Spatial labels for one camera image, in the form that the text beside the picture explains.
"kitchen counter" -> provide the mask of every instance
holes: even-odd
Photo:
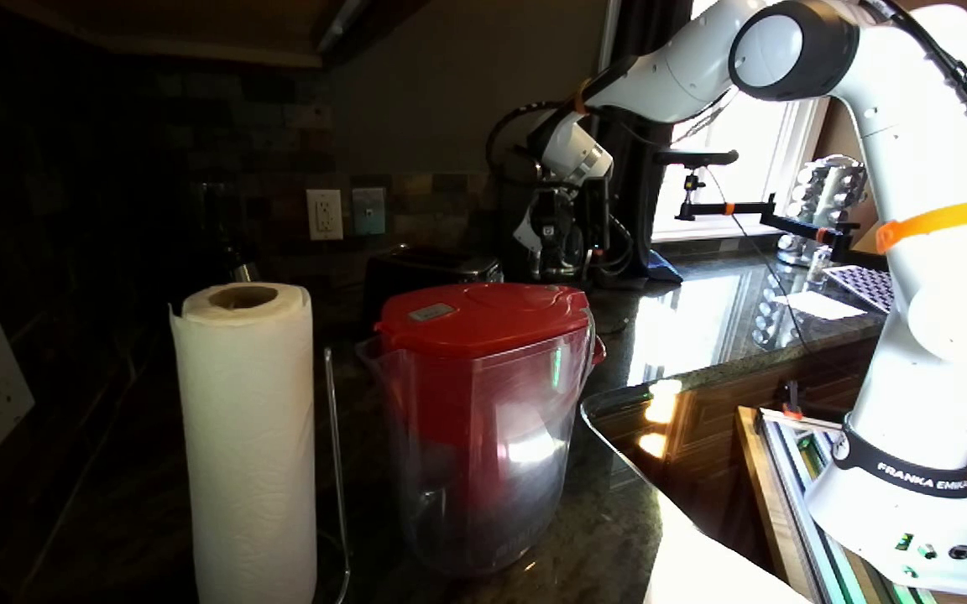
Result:
[[[881,328],[872,313],[839,322],[782,316],[788,325],[773,328],[773,342],[757,342],[761,289],[765,266],[758,259],[729,259],[689,266],[683,289],[592,297],[607,360],[585,389],[561,511],[514,569],[483,580],[444,580],[410,558],[398,535],[379,388],[355,360],[355,342],[337,342],[354,563],[347,601],[607,604],[646,601],[647,591],[683,601],[679,593],[689,591],[740,584],[712,580],[719,575],[761,578],[765,591],[780,591],[751,563],[701,542],[683,511],[592,428],[595,413],[621,407],[627,394],[655,376],[712,382],[820,346],[872,338]],[[31,571],[22,601],[194,601],[172,355],[165,354],[150,365],[150,376],[121,404],[100,458]],[[315,422],[323,569],[315,601],[337,601],[343,555],[323,404]]]

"dark countertop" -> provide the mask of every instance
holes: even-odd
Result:
[[[354,551],[347,601],[646,601],[675,507],[592,429],[592,413],[627,400],[652,376],[712,382],[881,328],[872,313],[843,322],[803,320],[801,333],[775,328],[761,346],[751,338],[757,313],[765,313],[761,289],[758,259],[729,259],[689,266],[683,289],[595,292],[607,360],[585,389],[564,499],[546,535],[514,569],[483,580],[444,580],[410,558],[398,535],[379,388],[355,360],[355,342],[332,346]],[[150,381],[121,404],[116,432],[31,575],[23,601],[194,601],[186,447],[167,360],[159,360]],[[337,601],[343,558],[323,436],[315,466],[315,601]]]

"red lid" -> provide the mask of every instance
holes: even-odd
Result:
[[[571,285],[460,281],[386,299],[384,351],[489,355],[588,328],[592,305]]]

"paper towel roll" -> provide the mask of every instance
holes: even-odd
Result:
[[[206,604],[315,593],[313,304],[231,281],[172,316]]]

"clear plastic pitcher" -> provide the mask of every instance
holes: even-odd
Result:
[[[554,519],[601,346],[567,285],[440,285],[379,320],[402,539],[454,578],[514,563]]]

